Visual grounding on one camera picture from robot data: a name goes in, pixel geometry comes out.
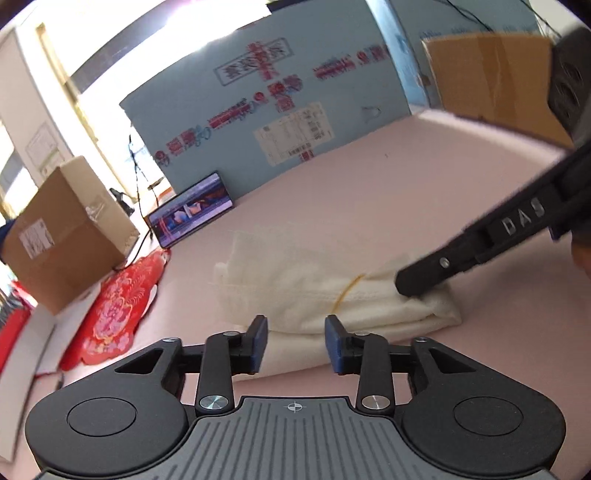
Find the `person right hand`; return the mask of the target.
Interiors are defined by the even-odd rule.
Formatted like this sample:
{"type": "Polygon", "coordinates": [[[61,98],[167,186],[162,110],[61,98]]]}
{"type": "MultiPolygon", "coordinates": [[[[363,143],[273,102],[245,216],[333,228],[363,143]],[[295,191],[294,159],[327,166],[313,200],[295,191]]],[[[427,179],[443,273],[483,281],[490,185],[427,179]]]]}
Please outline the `person right hand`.
{"type": "Polygon", "coordinates": [[[572,233],[571,255],[574,263],[590,275],[591,272],[591,236],[589,230],[572,233]]]}

